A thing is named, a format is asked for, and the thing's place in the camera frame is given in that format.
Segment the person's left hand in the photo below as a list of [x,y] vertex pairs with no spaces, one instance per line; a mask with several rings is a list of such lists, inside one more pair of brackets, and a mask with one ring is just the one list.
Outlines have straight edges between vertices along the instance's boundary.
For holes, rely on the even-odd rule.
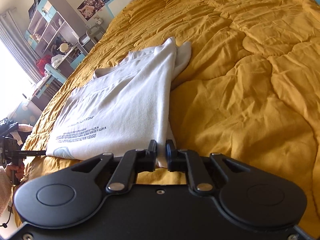
[[25,169],[24,163],[21,163],[20,166],[16,166],[16,165],[10,163],[6,166],[5,172],[6,172],[7,176],[9,177],[9,179],[11,179],[11,173],[12,173],[12,171],[14,171],[14,172],[16,172],[15,177],[18,180],[21,180],[24,177],[24,169]]

